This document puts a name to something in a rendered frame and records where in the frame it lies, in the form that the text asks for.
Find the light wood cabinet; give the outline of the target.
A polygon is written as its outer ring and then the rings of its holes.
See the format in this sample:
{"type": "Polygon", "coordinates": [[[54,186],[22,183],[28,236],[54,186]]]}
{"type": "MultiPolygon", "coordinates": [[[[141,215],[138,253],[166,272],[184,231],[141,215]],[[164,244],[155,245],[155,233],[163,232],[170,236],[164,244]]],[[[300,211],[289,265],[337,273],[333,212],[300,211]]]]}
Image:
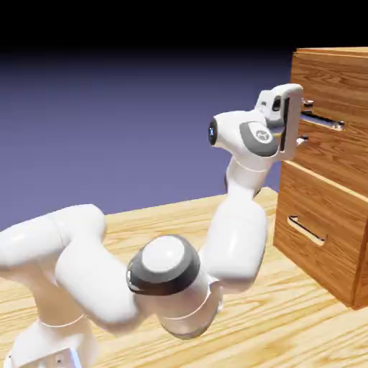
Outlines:
{"type": "Polygon", "coordinates": [[[302,142],[281,167],[273,244],[353,309],[368,307],[368,47],[300,48],[302,142]]]}

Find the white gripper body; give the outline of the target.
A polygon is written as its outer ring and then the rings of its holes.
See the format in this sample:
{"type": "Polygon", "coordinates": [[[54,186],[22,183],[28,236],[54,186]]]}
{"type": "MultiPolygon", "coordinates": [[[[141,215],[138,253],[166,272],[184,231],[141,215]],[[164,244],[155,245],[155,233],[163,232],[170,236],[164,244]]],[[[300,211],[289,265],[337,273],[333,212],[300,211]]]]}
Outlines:
{"type": "Polygon", "coordinates": [[[282,118],[284,130],[280,139],[278,160],[291,160],[295,156],[298,126],[303,105],[303,88],[299,84],[282,85],[282,118]]]}

